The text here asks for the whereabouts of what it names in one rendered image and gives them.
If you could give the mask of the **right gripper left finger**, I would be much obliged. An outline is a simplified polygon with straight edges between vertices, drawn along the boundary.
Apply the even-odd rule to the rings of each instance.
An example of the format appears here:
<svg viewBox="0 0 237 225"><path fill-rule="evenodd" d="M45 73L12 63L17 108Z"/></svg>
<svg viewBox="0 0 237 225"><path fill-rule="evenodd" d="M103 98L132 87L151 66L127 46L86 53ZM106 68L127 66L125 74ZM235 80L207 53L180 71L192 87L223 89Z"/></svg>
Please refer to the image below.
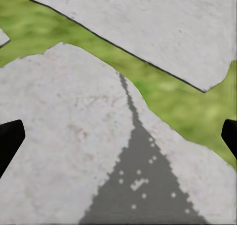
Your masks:
<svg viewBox="0 0 237 225"><path fill-rule="evenodd" d="M25 139L22 120L0 125L0 177Z"/></svg>

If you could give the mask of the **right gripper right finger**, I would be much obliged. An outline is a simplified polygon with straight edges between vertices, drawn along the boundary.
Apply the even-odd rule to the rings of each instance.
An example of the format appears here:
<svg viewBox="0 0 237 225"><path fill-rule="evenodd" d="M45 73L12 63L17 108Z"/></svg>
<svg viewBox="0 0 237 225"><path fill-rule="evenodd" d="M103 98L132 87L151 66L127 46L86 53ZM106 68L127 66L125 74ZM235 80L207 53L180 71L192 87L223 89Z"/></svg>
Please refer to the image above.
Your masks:
<svg viewBox="0 0 237 225"><path fill-rule="evenodd" d="M237 159L237 121L226 119L221 136Z"/></svg>

